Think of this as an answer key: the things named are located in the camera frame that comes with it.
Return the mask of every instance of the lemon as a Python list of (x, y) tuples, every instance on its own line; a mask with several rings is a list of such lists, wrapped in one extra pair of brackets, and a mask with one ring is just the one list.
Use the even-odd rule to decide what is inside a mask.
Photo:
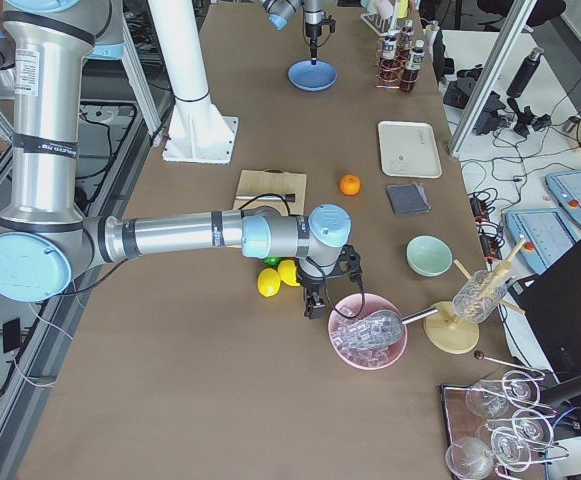
[(277, 267), (277, 271), (279, 272), (279, 277), (281, 277), (283, 283), (290, 285), (291, 287), (299, 286), (299, 283), (297, 282), (297, 266), (294, 263), (294, 260), (281, 260)]
[(281, 278), (274, 268), (261, 270), (257, 278), (257, 289), (264, 297), (276, 295), (281, 287)]

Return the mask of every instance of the black chair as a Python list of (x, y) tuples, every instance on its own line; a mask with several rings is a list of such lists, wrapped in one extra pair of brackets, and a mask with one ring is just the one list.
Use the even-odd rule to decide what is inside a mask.
[[(477, 0), (477, 7), (486, 13), (493, 13), (506, 17), (510, 12), (513, 0)], [(566, 2), (564, 0), (538, 0), (532, 13), (526, 21), (529, 27), (538, 27), (543, 25), (548, 20), (558, 17), (566, 10)], [(493, 22), (486, 22), (483, 25), (492, 25), (499, 20)]]

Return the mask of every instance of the wooden stick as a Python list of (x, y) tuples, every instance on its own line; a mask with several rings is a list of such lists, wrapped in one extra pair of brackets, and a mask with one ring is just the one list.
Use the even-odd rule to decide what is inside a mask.
[(506, 302), (505, 300), (499, 300), (499, 303), (504, 307), (509, 308), (510, 310), (514, 310), (515, 312), (520, 313), (521, 315), (526, 314), (526, 311), (523, 308), (517, 307), (513, 303)]
[(515, 255), (517, 253), (519, 253), (519, 250), (521, 250), (521, 247), (523, 247), (526, 243), (528, 242), (528, 240), (526, 238), (521, 238), (517, 244), (514, 246), (514, 248), (512, 249), (512, 251), (510, 252), (510, 255), (508, 255), (505, 259), (506, 262), (511, 262), (512, 259), (515, 257)]
[(453, 263), (459, 269), (459, 271), (461, 273), (463, 273), (463, 276), (464, 277), (466, 277), (468, 280), (470, 280), (472, 278), (472, 275), (470, 275), (470, 272), (468, 272), (468, 270), (466, 269), (466, 267), (464, 267), (463, 264), (459, 260), (457, 260), (455, 258)]

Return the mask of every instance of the white tray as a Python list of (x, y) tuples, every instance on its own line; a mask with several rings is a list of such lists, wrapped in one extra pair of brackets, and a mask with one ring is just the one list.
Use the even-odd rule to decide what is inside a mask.
[(439, 178), (441, 161), (427, 123), (379, 123), (381, 169), (391, 177)]

